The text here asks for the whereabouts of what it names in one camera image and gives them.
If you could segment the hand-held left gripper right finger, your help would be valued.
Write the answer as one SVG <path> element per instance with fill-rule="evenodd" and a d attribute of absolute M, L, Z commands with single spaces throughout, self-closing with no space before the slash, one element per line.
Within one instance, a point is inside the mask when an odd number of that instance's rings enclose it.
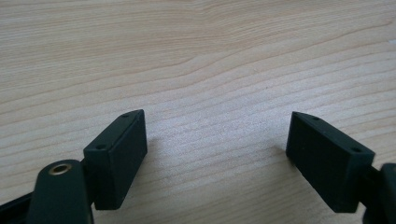
<path fill-rule="evenodd" d="M 287 157 L 336 213 L 357 210 L 359 178 L 375 153 L 318 117 L 291 114 Z"/>

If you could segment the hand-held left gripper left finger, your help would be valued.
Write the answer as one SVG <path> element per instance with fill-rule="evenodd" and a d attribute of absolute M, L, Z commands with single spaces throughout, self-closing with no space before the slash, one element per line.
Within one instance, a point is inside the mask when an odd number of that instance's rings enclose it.
<path fill-rule="evenodd" d="M 96 210 L 122 205 L 148 153 L 143 109 L 117 117 L 84 149 L 84 168 L 92 182 L 90 200 Z"/>

